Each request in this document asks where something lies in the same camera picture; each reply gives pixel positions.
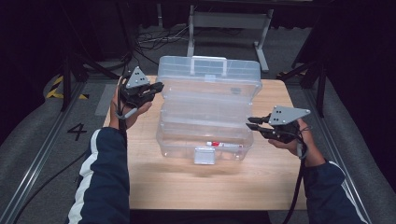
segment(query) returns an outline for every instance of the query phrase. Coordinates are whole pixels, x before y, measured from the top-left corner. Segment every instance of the hand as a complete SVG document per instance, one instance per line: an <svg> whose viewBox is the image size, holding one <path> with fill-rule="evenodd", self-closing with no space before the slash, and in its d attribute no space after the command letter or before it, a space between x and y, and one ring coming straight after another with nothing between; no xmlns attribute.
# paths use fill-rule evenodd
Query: hand
<svg viewBox="0 0 396 224"><path fill-rule="evenodd" d="M119 87L117 85L116 91L114 92L114 95L113 95L113 99L111 100L111 103L110 103L110 123L108 124L108 127L115 128L115 129L119 129L119 119L116 116L117 103L118 103L118 98L119 98L118 95L119 95ZM122 101L120 101L120 103L121 103L120 108L123 108L122 115L125 115L129 111L131 111L132 108L130 108L128 106L124 107L124 103ZM146 113L151 106L152 106L151 102L147 102L147 103L143 104L142 106L140 106L140 108L134 114L132 114L131 117L129 117L126 120L127 129L131 128L134 125L134 123L137 121L137 117L139 117L139 115L141 115L141 114Z"/></svg>
<svg viewBox="0 0 396 224"><path fill-rule="evenodd" d="M314 137L311 131L308 129L308 125L302 119L297 119L297 121L298 124L300 125L300 131L303 136L303 140L307 146L305 166L308 167L308 166L317 166L323 164L326 161L324 160L322 154L315 145ZM297 140L293 140L287 144L284 144L274 139L269 139L268 143L274 145L274 147L277 148L285 148L291 154L297 156Z"/></svg>

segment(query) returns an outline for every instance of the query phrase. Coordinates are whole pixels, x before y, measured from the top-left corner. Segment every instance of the box handle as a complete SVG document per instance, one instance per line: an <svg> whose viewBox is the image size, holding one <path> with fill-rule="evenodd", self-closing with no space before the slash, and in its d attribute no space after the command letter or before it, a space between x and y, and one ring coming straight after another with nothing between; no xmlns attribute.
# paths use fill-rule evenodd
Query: box handle
<svg viewBox="0 0 396 224"><path fill-rule="evenodd" d="M220 62L223 63L223 69L221 76L227 76L227 59L223 57L206 57L206 56L192 56L191 57L191 70L190 74L195 75L195 61L208 61L208 62Z"/></svg>

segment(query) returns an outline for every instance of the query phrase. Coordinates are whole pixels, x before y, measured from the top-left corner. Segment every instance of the dark background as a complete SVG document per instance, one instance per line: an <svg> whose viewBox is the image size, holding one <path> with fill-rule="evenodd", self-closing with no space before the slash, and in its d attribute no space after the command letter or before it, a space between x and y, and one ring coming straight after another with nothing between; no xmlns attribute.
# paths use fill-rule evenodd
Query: dark background
<svg viewBox="0 0 396 224"><path fill-rule="evenodd" d="M315 24L296 62L325 60L330 81L378 167L396 189L392 176L396 170L392 141L396 124L394 7L390 1L371 0L333 4L338 9L320 17L306 11L278 10L273 28ZM163 7L163 26L187 22L188 10L186 6ZM136 31L139 24L158 24L155 5L131 4L123 13L128 12L127 25ZM1 1L0 144L25 116L44 103L44 86L61 69L65 39L75 52L94 61L119 59L125 53L119 21L111 1Z"/></svg>

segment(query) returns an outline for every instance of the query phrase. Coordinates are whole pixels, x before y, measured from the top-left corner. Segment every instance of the sleeve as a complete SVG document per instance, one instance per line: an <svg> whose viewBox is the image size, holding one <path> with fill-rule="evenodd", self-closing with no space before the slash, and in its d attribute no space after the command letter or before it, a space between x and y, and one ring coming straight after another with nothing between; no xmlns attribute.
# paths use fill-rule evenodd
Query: sleeve
<svg viewBox="0 0 396 224"><path fill-rule="evenodd" d="M367 223L344 189L344 180L344 172L331 161L305 168L304 187L310 224Z"/></svg>
<svg viewBox="0 0 396 224"><path fill-rule="evenodd" d="M129 223L126 142L113 128L97 130L79 172L68 223Z"/></svg>

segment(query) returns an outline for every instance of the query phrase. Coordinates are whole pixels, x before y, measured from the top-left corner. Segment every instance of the black cable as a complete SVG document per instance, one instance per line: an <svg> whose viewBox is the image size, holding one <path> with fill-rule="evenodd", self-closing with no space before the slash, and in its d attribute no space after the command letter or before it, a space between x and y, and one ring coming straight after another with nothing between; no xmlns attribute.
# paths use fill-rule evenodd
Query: black cable
<svg viewBox="0 0 396 224"><path fill-rule="evenodd" d="M140 66L140 61L137 59L137 57L134 55L134 53L132 53L132 56L137 60L137 66L141 67Z"/></svg>
<svg viewBox="0 0 396 224"><path fill-rule="evenodd" d="M283 224L287 224L289 222L291 215L294 212L294 207L297 203L298 193L300 191L301 181L302 181L303 175L304 175L304 169L305 169L305 159L302 159L301 163L300 163L300 170L299 170L298 176L297 176L296 186L294 188L293 200L291 201L289 212L286 215L285 220L283 221Z"/></svg>
<svg viewBox="0 0 396 224"><path fill-rule="evenodd" d="M303 154L303 156L302 156L303 158L301 159L300 169L299 169L299 172L298 172L298 175L297 175L297 181L296 181L296 185L295 185L295 188L294 188L294 194L293 194L293 199L291 201L290 209L289 209L288 214L285 217L285 220L283 221L283 224L287 224L289 222L289 220L291 218L291 215L294 212L294 207L295 207L295 205L297 203L297 198L298 198L298 194L299 194L299 191L300 191L301 181L303 180L304 169L305 169L305 153L307 151L307 146L306 146L306 143L304 142L304 138L303 138L302 132L307 131L307 130L309 130L309 127L305 127L304 129L300 130L299 134L285 133L285 134L293 135L296 138L297 142L299 142L300 144L303 145L303 153L302 153Z"/></svg>
<svg viewBox="0 0 396 224"><path fill-rule="evenodd" d="M155 37L151 33L143 33L137 37L136 45L141 50L141 52L143 50L147 51L153 49L160 49L166 44L175 43L178 40L182 39L182 37L188 32L187 28L188 27L185 27L181 30L174 31L173 33L171 33L171 31L169 30L167 35L164 36L161 36L164 33L164 31L162 31L159 35L156 35ZM148 44L149 42L152 43L150 47L143 47L141 45L141 44Z"/></svg>
<svg viewBox="0 0 396 224"><path fill-rule="evenodd" d="M77 32L77 30L76 30L76 27L73 25L73 22L71 21L70 17L68 16L68 14L67 14L67 12L66 12L66 10L65 10L65 8L64 8L64 5L63 5L62 1L58 1L58 2L59 2L59 5L60 5L60 7L61 7L62 13L66 16L67 21L68 21L70 27L72 28L72 30L73 30L75 36L77 37L77 40L78 40L79 44L80 44L81 47L84 49L85 53L87 54L87 57L88 57L90 60L93 61L91 54L90 54L90 53L87 51L87 49L85 48L85 45L84 45L84 43L82 42L82 39L81 39L80 35L78 34L78 32ZM120 6L118 5L118 3L116 3L116 5L117 5L117 10L120 10ZM125 30L123 29L122 31L123 31L123 33L124 33L124 38L125 38L125 43L126 43L126 45L127 45L127 49L130 50L131 47L130 47L129 41L127 40L127 37L125 37L125 36L126 36ZM118 68L121 68L125 63L128 63L128 62L121 62L120 64L116 64L116 65L113 65L113 66L109 66L109 67L106 67L105 69L106 69L106 70L109 70L109 71L113 71L113 70L116 70L116 69L118 69ZM87 68L87 67L85 67L85 69L86 69L88 72L91 72L91 73L93 73L93 72L98 72L98 71L97 71L96 69L94 69L94 68Z"/></svg>
<svg viewBox="0 0 396 224"><path fill-rule="evenodd" d="M120 79L120 82L119 82L119 94L118 94L118 99L117 99L117 111L116 111L116 113L120 117L122 116L123 109L124 109L124 107L121 108L121 95L120 95L121 94L121 86L122 86L123 80L128 76L128 75L125 75L125 68L127 68L127 67L128 67L128 64L126 63L124 65L124 67L123 67L122 74L121 74L121 79ZM126 147L127 147L128 146L127 145L128 144L128 138L127 138L126 129L127 129L126 120L119 118L119 130L120 130L120 132L122 134L122 137L125 139L125 144L126 144Z"/></svg>
<svg viewBox="0 0 396 224"><path fill-rule="evenodd" d="M86 154L86 152L84 151L84 153L82 153L80 156L78 156L75 160L73 160L72 162L70 162L68 165L66 165L60 172L56 173L55 175L53 175L50 179L48 179L43 185L41 185L40 188L38 188L33 195L26 201L26 203L23 205L23 207L20 209L20 211L18 212L17 216L14 219L14 224L16 224L18 222L18 219L21 217L21 214L23 213L23 210L27 207L27 205L33 200L33 198L44 188L48 185L48 183L50 181L52 181L54 178L56 178L58 175L60 175L63 171L65 171L67 168L69 168L70 166L72 166L74 163L76 163L77 161L79 161L79 159L81 159L84 155Z"/></svg>
<svg viewBox="0 0 396 224"><path fill-rule="evenodd" d="M125 29L125 21L124 21L124 18L122 16L120 3L118 1L115 1L115 5L116 5L116 9L117 9L117 14L119 16L120 26L121 26L122 34L124 36L124 41L125 41L125 44L126 44L126 48L128 49L128 51L132 51L131 43L129 42L129 37L128 37L127 31Z"/></svg>
<svg viewBox="0 0 396 224"><path fill-rule="evenodd" d="M138 54L142 55L144 58L146 58L147 60L151 61L152 63L155 63L157 65L159 65L158 63L154 62L153 60L151 60L149 57L147 57L143 52L140 52L139 50L136 51Z"/></svg>

